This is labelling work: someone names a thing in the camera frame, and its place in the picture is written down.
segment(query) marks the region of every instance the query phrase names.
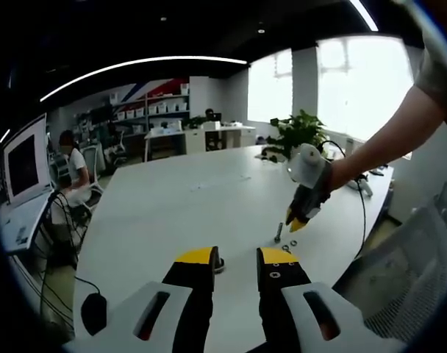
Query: window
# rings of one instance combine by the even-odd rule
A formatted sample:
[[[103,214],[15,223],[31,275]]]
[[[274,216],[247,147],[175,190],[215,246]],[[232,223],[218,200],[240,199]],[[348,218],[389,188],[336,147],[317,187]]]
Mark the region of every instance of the window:
[[[292,51],[280,51],[251,64],[248,120],[269,123],[292,114]]]
[[[368,140],[392,117],[413,77],[403,42],[347,37],[318,43],[318,117],[333,132]]]

